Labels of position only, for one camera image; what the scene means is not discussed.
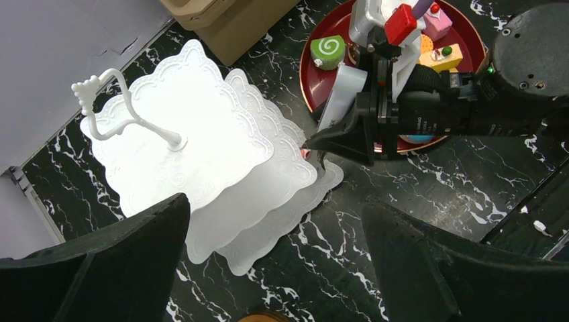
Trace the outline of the brown wooden coaster stack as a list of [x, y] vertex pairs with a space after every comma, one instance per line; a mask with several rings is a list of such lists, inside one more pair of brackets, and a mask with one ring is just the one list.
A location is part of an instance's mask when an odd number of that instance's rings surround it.
[[250, 313], [238, 322], [290, 322], [291, 320], [282, 313], [276, 311], [258, 311], [255, 313]]

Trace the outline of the red round tray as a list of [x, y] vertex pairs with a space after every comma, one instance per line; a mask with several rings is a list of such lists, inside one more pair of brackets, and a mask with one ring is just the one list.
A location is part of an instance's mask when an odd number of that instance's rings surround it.
[[[383, 25], [391, 16], [389, 9], [396, 9], [402, 1], [347, 1], [327, 14], [309, 36], [301, 55], [299, 80], [308, 109], [313, 112], [325, 102], [331, 93], [336, 71], [317, 68], [311, 55], [314, 40], [328, 36], [341, 36], [345, 43], [356, 32], [363, 32], [367, 25]], [[448, 33], [434, 40], [436, 48], [458, 44], [462, 60], [456, 68], [459, 72], [472, 72], [483, 61], [486, 50], [480, 35], [467, 17], [446, 1], [436, 2], [452, 22]]]

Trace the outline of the orange round cookie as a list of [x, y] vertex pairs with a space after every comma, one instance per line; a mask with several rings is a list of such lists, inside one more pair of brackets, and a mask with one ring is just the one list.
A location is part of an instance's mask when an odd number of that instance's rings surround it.
[[421, 34], [421, 53], [428, 53], [428, 52], [432, 52], [434, 50], [434, 44], [433, 44], [433, 40], [425, 35], [425, 34]]

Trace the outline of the tan plastic toolbox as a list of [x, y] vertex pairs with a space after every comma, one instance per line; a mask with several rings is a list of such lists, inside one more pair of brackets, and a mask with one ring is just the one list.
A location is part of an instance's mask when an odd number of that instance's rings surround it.
[[177, 23], [195, 32], [214, 56], [231, 66], [299, 0], [161, 0]]

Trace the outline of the white three-tier dessert stand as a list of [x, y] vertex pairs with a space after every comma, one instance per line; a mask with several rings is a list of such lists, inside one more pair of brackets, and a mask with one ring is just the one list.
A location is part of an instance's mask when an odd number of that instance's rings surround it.
[[303, 131], [242, 70], [223, 76], [198, 40], [130, 85], [110, 68], [72, 90], [125, 216], [187, 196], [194, 264], [218, 253], [245, 275], [344, 177], [303, 159]]

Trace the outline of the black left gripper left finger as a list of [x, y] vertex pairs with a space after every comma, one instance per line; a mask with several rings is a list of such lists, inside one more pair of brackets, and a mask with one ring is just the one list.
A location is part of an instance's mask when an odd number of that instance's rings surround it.
[[182, 194], [80, 238], [1, 260], [2, 321], [161, 321], [190, 204]]

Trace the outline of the metal tongs with white handle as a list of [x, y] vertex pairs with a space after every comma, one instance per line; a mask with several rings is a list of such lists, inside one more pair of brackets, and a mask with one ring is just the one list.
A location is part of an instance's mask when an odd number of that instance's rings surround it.
[[338, 124], [348, 113], [356, 94], [366, 83], [368, 72], [345, 64], [340, 65], [336, 78], [321, 114], [317, 133]]

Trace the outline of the green swirl roll cake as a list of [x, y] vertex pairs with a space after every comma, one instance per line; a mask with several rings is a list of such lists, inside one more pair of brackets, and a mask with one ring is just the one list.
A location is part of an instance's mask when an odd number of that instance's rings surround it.
[[314, 39], [309, 48], [315, 67], [325, 71], [335, 70], [346, 55], [346, 43], [340, 35]]

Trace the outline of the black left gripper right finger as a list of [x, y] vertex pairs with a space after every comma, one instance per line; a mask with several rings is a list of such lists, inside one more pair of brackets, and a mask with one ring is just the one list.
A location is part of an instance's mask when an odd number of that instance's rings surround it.
[[567, 321], [568, 264], [478, 244], [375, 197], [360, 214], [390, 321]]

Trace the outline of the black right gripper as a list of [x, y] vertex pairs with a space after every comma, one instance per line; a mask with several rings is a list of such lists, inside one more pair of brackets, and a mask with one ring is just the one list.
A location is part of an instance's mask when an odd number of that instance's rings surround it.
[[418, 64], [399, 98], [391, 98], [393, 64], [377, 54], [361, 54], [356, 66], [370, 72], [348, 114], [306, 141], [307, 148], [372, 166], [374, 146], [384, 158], [397, 153], [399, 136], [465, 134], [476, 98], [473, 72], [436, 72]]

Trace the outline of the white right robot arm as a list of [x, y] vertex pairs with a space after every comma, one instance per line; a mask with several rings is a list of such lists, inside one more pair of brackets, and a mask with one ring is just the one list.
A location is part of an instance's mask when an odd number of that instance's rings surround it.
[[568, 4], [541, 4], [512, 17], [474, 72], [466, 50], [422, 40], [444, 19], [438, 1], [357, 1], [349, 37], [355, 66], [339, 65], [317, 131], [305, 142], [361, 164], [397, 153], [399, 138], [528, 136], [547, 123], [568, 139]]

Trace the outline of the black base frame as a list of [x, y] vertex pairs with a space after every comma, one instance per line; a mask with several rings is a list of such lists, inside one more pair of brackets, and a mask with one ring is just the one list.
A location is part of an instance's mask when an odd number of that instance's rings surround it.
[[568, 261], [568, 159], [480, 241], [513, 254]]

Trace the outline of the pink cake with cherry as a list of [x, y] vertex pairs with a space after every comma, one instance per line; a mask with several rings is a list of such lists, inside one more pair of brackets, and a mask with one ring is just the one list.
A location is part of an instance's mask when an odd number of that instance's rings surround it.
[[452, 27], [452, 20], [436, 2], [431, 4], [423, 18], [425, 21], [423, 33], [433, 41], [443, 38]]

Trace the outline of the blue sprinkled donut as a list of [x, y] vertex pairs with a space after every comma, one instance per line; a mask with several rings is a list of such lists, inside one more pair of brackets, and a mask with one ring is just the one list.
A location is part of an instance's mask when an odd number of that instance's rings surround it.
[[403, 135], [400, 138], [410, 144], [426, 144], [432, 141], [434, 136]]

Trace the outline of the yellow square cake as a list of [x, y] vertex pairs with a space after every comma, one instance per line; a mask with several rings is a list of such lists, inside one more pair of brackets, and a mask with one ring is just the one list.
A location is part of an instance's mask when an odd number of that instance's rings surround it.
[[440, 48], [434, 48], [420, 55], [418, 63], [429, 67], [436, 72], [457, 68], [463, 59], [463, 53], [459, 44], [451, 44]]

